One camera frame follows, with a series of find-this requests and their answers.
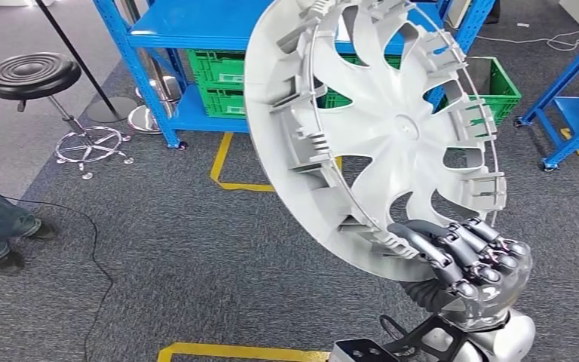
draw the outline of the black bracket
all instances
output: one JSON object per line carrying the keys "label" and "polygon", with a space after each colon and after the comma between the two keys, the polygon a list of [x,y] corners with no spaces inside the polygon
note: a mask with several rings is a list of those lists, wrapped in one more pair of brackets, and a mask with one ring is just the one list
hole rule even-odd
{"label": "black bracket", "polygon": [[[423,337],[436,328],[443,330],[452,337],[452,343],[449,344],[445,351],[439,351],[423,342]],[[445,322],[441,317],[433,315],[402,339],[386,344],[384,349],[394,353],[407,348],[417,348],[438,358],[439,362],[453,362],[466,341],[466,332]]]}
{"label": "black bracket", "polygon": [[338,341],[334,345],[345,353],[348,357],[346,360],[353,362],[399,362],[393,354],[371,339],[350,339]]}

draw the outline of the black pole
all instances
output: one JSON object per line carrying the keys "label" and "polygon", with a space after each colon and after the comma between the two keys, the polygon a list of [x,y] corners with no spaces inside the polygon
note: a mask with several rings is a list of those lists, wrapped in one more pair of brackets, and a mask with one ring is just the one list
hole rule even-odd
{"label": "black pole", "polygon": [[116,116],[116,118],[121,118],[121,116],[119,116],[118,113],[116,112],[116,109],[114,108],[112,103],[109,101],[106,94],[103,92],[103,89],[101,89],[101,87],[99,86],[99,83],[97,82],[97,80],[94,79],[94,76],[92,75],[92,73],[90,72],[88,67],[85,65],[85,62],[83,61],[83,59],[81,59],[81,56],[78,55],[78,52],[76,51],[76,49],[72,45],[71,41],[68,39],[67,35],[63,32],[63,30],[59,26],[59,23],[57,23],[56,19],[54,19],[54,16],[52,16],[52,13],[47,9],[47,6],[45,6],[43,0],[36,0],[36,4],[41,8],[41,11],[43,11],[43,14],[47,18],[47,21],[50,22],[50,24],[52,25],[54,30],[57,32],[59,37],[61,37],[61,40],[63,40],[63,43],[65,43],[65,45],[68,47],[68,49],[70,50],[70,53],[72,53],[72,56],[76,60],[76,63],[78,63],[78,65],[81,67],[81,69],[83,70],[83,72],[85,73],[87,78],[90,79],[90,82],[92,83],[94,88],[96,88],[96,92],[101,96],[101,98],[103,99],[103,102],[106,103],[106,105],[108,106],[110,111],[112,111],[112,114],[114,116]]}

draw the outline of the shelf upright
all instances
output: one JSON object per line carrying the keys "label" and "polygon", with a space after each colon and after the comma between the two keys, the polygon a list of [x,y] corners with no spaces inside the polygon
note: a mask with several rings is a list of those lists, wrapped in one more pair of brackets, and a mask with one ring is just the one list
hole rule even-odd
{"label": "shelf upright", "polygon": [[127,41],[127,31],[130,27],[119,13],[113,0],[93,1],[110,33],[110,36],[112,37],[112,40],[116,43],[118,52],[121,54],[121,58],[123,58],[123,61],[125,62],[125,66],[130,71],[136,86],[139,88],[143,100],[152,112],[158,127],[163,132],[167,147],[179,147],[180,141],[176,136],[175,130],[168,124],[165,109],[149,84],[148,74],[139,60],[136,49]]}

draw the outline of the black shoe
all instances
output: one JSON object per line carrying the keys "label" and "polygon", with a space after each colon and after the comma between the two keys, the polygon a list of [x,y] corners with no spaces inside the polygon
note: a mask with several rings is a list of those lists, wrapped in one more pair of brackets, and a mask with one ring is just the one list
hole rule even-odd
{"label": "black shoe", "polygon": [[1,275],[15,276],[25,267],[26,263],[23,261],[21,254],[14,251],[10,251],[10,253],[5,254],[5,256],[0,259]]}
{"label": "black shoe", "polygon": [[41,226],[38,227],[38,230],[30,235],[28,238],[35,239],[35,240],[50,240],[54,239],[57,236],[57,230],[46,221],[41,221]]}

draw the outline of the chrome stool base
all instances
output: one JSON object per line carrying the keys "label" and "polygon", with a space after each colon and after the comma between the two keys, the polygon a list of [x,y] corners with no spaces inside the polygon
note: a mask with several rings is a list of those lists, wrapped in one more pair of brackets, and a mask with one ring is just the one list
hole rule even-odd
{"label": "chrome stool base", "polygon": [[50,101],[61,112],[63,120],[70,126],[72,132],[63,136],[54,148],[58,164],[78,164],[82,179],[91,179],[93,174],[85,170],[85,164],[100,161],[112,155],[120,155],[123,163],[133,164],[134,159],[128,157],[119,148],[123,142],[131,139],[130,136],[110,127],[82,127],[80,123],[50,96]]}

